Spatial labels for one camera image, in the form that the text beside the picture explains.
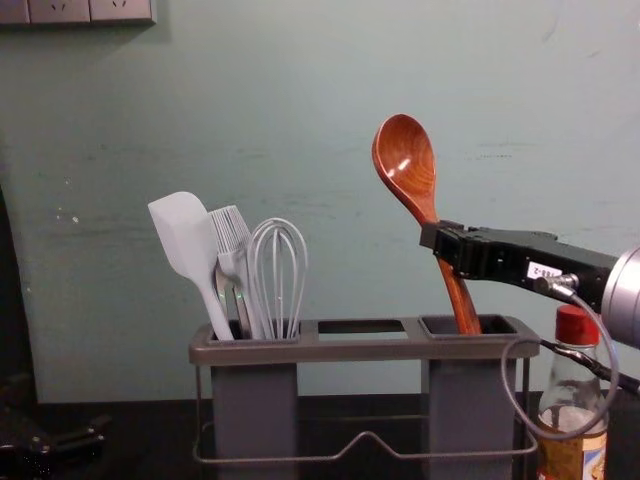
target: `white label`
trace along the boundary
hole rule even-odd
[[[562,270],[557,268],[542,265],[541,263],[529,262],[529,268],[527,269],[527,278],[535,280],[540,277],[558,277],[562,275]]]

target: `gray cable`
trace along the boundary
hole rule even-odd
[[[586,424],[584,424],[582,427],[576,430],[573,430],[571,432],[565,432],[565,433],[545,432],[540,427],[538,427],[534,422],[532,422],[529,416],[525,413],[525,411],[522,410],[522,407],[520,407],[520,405],[516,401],[515,395],[511,392],[511,388],[509,388],[509,381],[507,380],[507,359],[509,358],[509,353],[511,352],[511,350],[517,345],[521,345],[524,343],[539,343],[539,341],[532,340],[532,339],[524,339],[524,338],[516,339],[505,347],[505,349],[502,351],[502,356],[500,357],[500,374],[502,376],[502,386],[504,387],[507,397],[509,398],[509,401],[511,402],[513,407],[515,408],[518,416],[522,419],[522,421],[529,428],[529,430],[531,430],[533,433],[538,435],[538,437],[546,438],[548,440],[557,440],[557,441],[576,438],[582,435],[583,433],[586,433],[589,430],[591,430],[593,427],[595,427],[598,424],[598,422],[600,422],[600,420],[604,418],[604,416],[607,413],[607,410],[609,410],[609,407],[613,403],[613,399],[616,396],[616,391],[618,390],[618,379],[620,375],[619,368],[618,368],[618,357],[613,347],[611,336],[609,335],[609,332],[607,332],[607,329],[602,323],[602,320],[600,320],[600,317],[591,309],[591,307],[584,300],[578,297],[578,295],[576,295],[576,292],[574,292],[573,290],[563,289],[563,292],[559,292],[559,293],[564,294],[563,296],[567,300],[575,303],[576,305],[578,305],[579,307],[581,307],[587,312],[589,317],[591,317],[593,322],[598,327],[598,330],[600,331],[600,335],[602,335],[602,340],[604,341],[604,345],[607,349],[607,353],[609,354],[609,364],[611,366],[611,381],[609,386],[609,392],[607,393],[607,396],[605,397],[604,402],[602,402],[602,405],[597,410],[595,416],[591,420],[589,420]]]

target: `bottle label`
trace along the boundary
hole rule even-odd
[[[604,480],[606,431],[561,442],[538,441],[538,480]]]

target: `utensil holder compartment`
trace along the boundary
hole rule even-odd
[[[217,478],[224,480],[294,480],[298,465],[336,462],[369,439],[397,460],[422,462],[424,478],[430,480],[510,480],[526,467],[514,458],[526,458],[537,443],[528,435],[525,446],[522,430],[514,447],[515,417],[502,391],[499,359],[515,338],[538,337],[515,318],[481,315],[480,321],[483,335],[462,336],[446,316],[308,320],[293,340],[233,342],[212,338],[205,325],[189,347],[198,397],[194,459],[205,471],[217,467]],[[523,398],[529,358],[538,351],[536,343],[522,344],[510,356],[512,389],[516,362],[523,362]],[[420,451],[397,452],[375,432],[363,431],[346,445],[336,445],[333,455],[297,456],[298,363],[408,359],[422,361]],[[212,399],[204,405],[213,412],[207,423],[201,367],[211,372]],[[210,451],[205,438],[213,444]]]

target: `red bottle cap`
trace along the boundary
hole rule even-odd
[[[570,345],[597,345],[600,332],[582,308],[563,305],[556,312],[556,340]]]

